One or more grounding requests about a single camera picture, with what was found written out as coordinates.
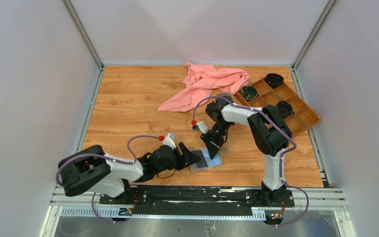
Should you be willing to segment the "pink card holder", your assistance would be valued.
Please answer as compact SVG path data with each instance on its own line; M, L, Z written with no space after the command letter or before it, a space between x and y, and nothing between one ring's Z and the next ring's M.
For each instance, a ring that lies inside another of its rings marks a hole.
M210 158L207 148L191 150L191 152L201 158L201 161L198 161L190 166L191 173L208 170L224 163L219 153L217 153L213 158Z

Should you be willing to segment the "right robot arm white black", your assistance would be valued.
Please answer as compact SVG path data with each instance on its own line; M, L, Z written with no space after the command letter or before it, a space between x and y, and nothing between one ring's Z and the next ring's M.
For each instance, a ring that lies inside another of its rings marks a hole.
M262 181L262 199L268 206L275 206L287 189L283 165L288 146L293 143L292 134L284 118L273 105L248 107L237 104L229 96L215 96L205 110L215 122L208 128L202 121L192 120L193 129L199 129L209 157L214 158L226 142L228 130L235 124L250 128L258 149L264 155L265 174Z

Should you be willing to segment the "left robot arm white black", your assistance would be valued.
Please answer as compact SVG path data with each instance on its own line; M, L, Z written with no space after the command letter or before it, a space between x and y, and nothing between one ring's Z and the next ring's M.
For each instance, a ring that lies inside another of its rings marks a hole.
M201 157L183 143L176 148L161 145L136 160L114 157L105 153L102 146L94 145L61 160L56 183L68 197L95 192L125 204L132 193L126 182L147 182L166 170L179 171L199 161Z

